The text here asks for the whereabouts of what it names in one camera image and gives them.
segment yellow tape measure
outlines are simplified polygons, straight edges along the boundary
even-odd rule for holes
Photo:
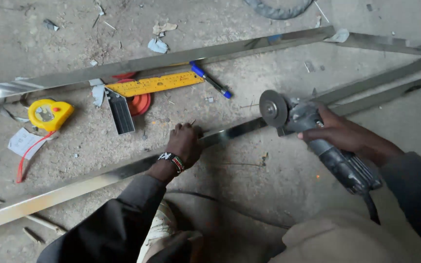
[[[105,85],[105,87],[124,97],[152,93],[176,87],[189,86],[204,82],[204,79],[192,71],[165,75],[131,82]]]
[[[38,100],[29,107],[29,120],[38,128],[53,132],[73,113],[74,107],[66,102],[50,99]]]

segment yellow ruler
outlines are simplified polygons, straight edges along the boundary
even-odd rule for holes
[[[165,75],[125,83],[108,84],[105,87],[124,97],[132,97],[145,93],[152,93],[176,87],[188,86],[204,82],[204,79],[192,71]]]

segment blue marker pen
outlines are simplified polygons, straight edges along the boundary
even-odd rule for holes
[[[196,73],[199,77],[203,78],[205,81],[210,83],[216,90],[218,90],[220,93],[222,93],[222,95],[225,98],[227,98],[227,99],[231,98],[231,93],[226,88],[220,86],[217,82],[215,82],[206,73],[204,73],[204,70],[202,70],[201,68],[196,66],[196,63],[194,63],[194,61],[191,61],[190,65],[191,65],[191,70],[194,71],[194,73]]]

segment concrete floor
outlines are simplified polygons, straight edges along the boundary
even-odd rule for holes
[[[23,1],[0,1],[0,82],[14,77],[35,77],[99,64],[157,55],[148,50],[155,21],[178,24],[162,39],[170,52],[183,51],[297,31],[314,27],[319,12],[311,6],[289,21],[269,21],[257,16],[241,0],[230,1],[109,1],[102,2],[106,15],[92,28],[98,10],[90,0],[33,2],[27,11],[15,11]],[[366,4],[371,4],[369,12]],[[421,2],[372,0],[323,0],[319,5],[336,28],[353,32],[421,40]],[[57,32],[41,26],[49,18],[61,26]],[[109,28],[105,20],[117,30]],[[323,19],[322,26],[328,25]],[[419,56],[340,48],[325,43],[242,57],[206,66],[219,81],[229,85],[235,97],[224,100],[208,84],[183,87],[153,96],[144,115],[145,126],[135,134],[117,136],[108,105],[92,105],[89,89],[53,92],[50,96],[76,107],[58,139],[46,143],[30,164],[27,179],[15,184],[20,157],[7,149],[9,138],[21,124],[0,115],[0,198],[13,200],[34,194],[67,179],[137,156],[144,148],[155,149],[167,142],[168,131],[177,122],[190,122],[207,129],[259,115],[257,107],[240,108],[259,99],[266,89],[308,96],[315,87],[328,90],[387,69],[410,63]],[[303,65],[311,60],[324,71],[308,73]],[[213,96],[209,104],[204,98]],[[20,105],[7,108],[22,116]],[[406,151],[421,154],[421,90],[350,117],[357,123],[392,140]],[[148,135],[142,139],[143,131]],[[259,163],[269,153],[267,166],[216,166],[222,162]],[[78,224],[131,180],[83,195],[40,214],[67,229]],[[349,195],[295,137],[280,139],[266,128],[208,149],[198,164],[174,179],[169,188],[181,188],[225,198],[275,222],[300,222],[327,208],[354,209],[367,214],[362,201]],[[403,245],[421,262],[421,240],[406,223],[397,201],[387,188],[373,194],[385,229],[403,240]],[[284,230],[253,222],[232,211],[197,197],[167,195],[196,229],[207,238],[210,261],[258,262],[274,248]],[[57,236],[26,219],[0,226],[0,262],[34,262],[44,246],[34,245],[21,231],[28,226],[46,240]]]

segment shoe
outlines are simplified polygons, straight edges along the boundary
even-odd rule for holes
[[[137,263],[142,263],[144,256],[149,250],[150,246],[155,243],[158,239],[168,237],[177,232],[176,230],[176,219],[172,213],[172,210],[167,205],[165,200],[160,202],[157,212],[152,220],[151,228],[149,233],[145,237],[144,243],[142,244],[137,258]]]

